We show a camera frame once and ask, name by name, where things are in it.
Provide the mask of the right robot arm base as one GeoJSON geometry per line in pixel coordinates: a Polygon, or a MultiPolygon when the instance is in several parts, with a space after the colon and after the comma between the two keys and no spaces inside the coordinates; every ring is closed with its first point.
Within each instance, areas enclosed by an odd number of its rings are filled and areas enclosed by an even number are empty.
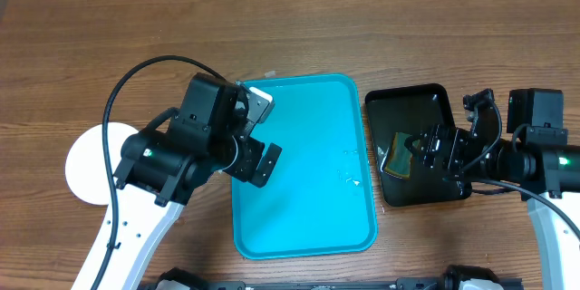
{"type": "Polygon", "coordinates": [[[520,278],[498,278],[479,266],[450,265],[440,277],[439,290],[524,290],[520,278]]]}

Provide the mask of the white plate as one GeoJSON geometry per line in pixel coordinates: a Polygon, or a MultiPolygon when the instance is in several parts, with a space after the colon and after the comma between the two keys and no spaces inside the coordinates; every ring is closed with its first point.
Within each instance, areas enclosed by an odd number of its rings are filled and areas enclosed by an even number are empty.
{"type": "MultiPolygon", "coordinates": [[[[128,124],[108,124],[108,144],[111,168],[121,161],[121,147],[130,135],[138,131],[128,124]]],[[[65,179],[70,191],[83,202],[106,206],[110,203],[110,191],[102,151],[102,125],[96,125],[83,133],[72,145],[65,161],[65,179]]]]}

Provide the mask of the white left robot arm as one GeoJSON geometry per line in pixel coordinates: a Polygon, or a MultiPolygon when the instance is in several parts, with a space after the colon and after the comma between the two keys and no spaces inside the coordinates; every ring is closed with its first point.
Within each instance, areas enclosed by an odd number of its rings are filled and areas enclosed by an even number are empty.
{"type": "Polygon", "coordinates": [[[242,82],[194,77],[180,108],[121,135],[120,160],[104,160],[108,207],[76,289],[135,289],[193,191],[217,171],[262,188],[281,148],[251,138],[273,97],[242,82]]]}

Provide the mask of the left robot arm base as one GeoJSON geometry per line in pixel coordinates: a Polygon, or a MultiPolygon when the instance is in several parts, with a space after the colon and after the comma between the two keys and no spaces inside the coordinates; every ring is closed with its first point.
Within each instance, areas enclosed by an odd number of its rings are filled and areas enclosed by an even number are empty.
{"type": "Polygon", "coordinates": [[[208,290],[209,283],[203,278],[179,268],[163,273],[156,283],[141,284],[138,290],[208,290]]]}

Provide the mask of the yellow green sponge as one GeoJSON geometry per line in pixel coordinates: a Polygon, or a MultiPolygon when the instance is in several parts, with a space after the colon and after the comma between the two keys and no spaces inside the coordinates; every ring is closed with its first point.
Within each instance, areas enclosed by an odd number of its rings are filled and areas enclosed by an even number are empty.
{"type": "Polygon", "coordinates": [[[413,155],[405,146],[410,134],[396,132],[391,139],[391,145],[385,152],[380,164],[380,171],[397,179],[410,179],[412,173],[413,155]]]}

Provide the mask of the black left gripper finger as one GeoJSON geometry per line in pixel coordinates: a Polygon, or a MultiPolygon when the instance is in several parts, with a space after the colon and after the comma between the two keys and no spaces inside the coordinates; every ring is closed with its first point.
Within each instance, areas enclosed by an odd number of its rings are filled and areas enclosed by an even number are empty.
{"type": "Polygon", "coordinates": [[[242,112],[242,128],[237,134],[240,139],[247,139],[257,124],[264,123],[275,107],[272,95],[255,86],[247,86],[244,82],[236,81],[241,93],[238,96],[239,109],[242,112]]]}
{"type": "Polygon", "coordinates": [[[266,154],[258,162],[257,168],[249,182],[257,187],[262,188],[268,182],[273,173],[274,167],[282,152],[282,148],[271,143],[267,148],[266,154]]]}

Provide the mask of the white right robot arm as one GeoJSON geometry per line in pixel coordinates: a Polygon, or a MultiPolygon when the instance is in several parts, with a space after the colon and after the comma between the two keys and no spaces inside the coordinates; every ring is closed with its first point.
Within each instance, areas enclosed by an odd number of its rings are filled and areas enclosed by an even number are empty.
{"type": "Polygon", "coordinates": [[[405,138],[413,158],[442,166],[446,180],[520,194],[527,204],[546,289],[579,286],[579,149],[566,129],[522,124],[511,141],[499,127],[434,125],[405,138]]]}

